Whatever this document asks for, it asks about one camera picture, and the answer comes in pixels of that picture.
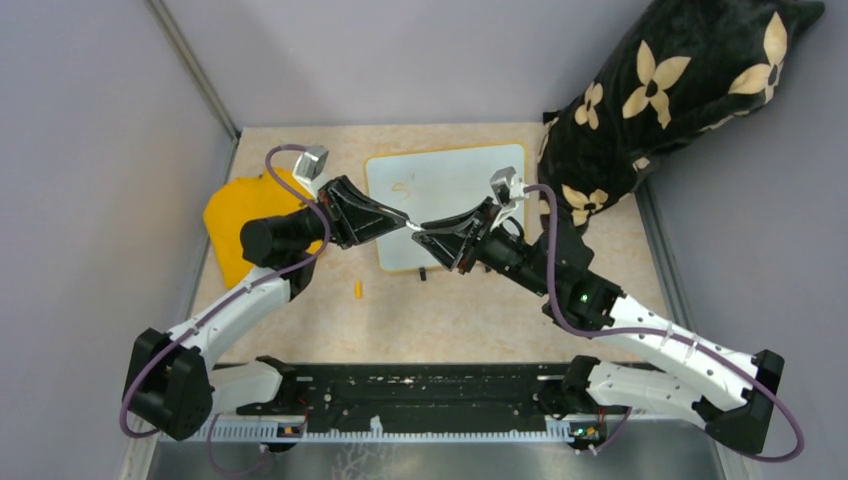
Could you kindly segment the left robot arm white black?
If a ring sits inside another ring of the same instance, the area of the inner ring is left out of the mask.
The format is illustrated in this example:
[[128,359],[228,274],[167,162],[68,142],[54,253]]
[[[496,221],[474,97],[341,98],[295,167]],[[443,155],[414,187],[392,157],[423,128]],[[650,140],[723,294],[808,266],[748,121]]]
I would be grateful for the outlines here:
[[280,185],[303,201],[292,214],[247,222],[241,232],[249,273],[200,314],[166,332],[149,328],[133,345],[119,422],[131,429],[134,414],[174,440],[194,435],[208,419],[264,404],[277,414],[292,411],[300,388],[282,366],[257,359],[218,367],[222,355],[268,315],[291,303],[309,285],[317,257],[309,246],[343,249],[368,243],[408,226],[408,214],[363,194],[346,177],[295,175]]

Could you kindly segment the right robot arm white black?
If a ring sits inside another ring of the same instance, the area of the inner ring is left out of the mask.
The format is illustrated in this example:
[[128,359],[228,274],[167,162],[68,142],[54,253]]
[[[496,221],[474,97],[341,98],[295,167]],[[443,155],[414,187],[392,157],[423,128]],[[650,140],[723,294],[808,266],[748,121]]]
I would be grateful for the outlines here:
[[564,331],[638,355],[650,369],[576,358],[563,398],[576,412],[595,405],[673,416],[741,454],[760,457],[785,360],[770,350],[745,353],[703,339],[592,272],[593,252],[568,222],[550,214],[528,244],[504,226],[508,215],[486,199],[474,210],[427,222],[413,241],[451,271],[476,264],[548,298],[543,311]]

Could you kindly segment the white board yellow frame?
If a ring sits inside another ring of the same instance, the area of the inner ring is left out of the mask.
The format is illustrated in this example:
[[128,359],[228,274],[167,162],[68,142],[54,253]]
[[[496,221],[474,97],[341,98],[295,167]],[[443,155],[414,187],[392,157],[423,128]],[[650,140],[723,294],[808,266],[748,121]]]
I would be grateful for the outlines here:
[[520,143],[374,156],[364,165],[367,195],[405,212],[416,224],[458,215],[493,194],[492,175],[512,167],[526,179]]

